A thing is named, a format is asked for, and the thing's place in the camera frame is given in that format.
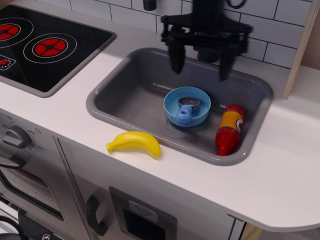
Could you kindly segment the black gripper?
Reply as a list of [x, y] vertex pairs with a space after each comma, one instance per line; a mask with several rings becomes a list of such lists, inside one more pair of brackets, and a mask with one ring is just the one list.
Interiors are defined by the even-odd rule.
[[220, 55], [220, 81], [230, 77], [238, 48], [241, 53], [247, 51], [253, 27], [227, 17], [224, 7], [223, 0], [194, 0], [191, 13], [161, 18], [161, 41], [168, 47], [171, 69], [176, 74], [180, 74], [184, 67], [185, 46], [219, 49], [225, 44], [234, 44]]

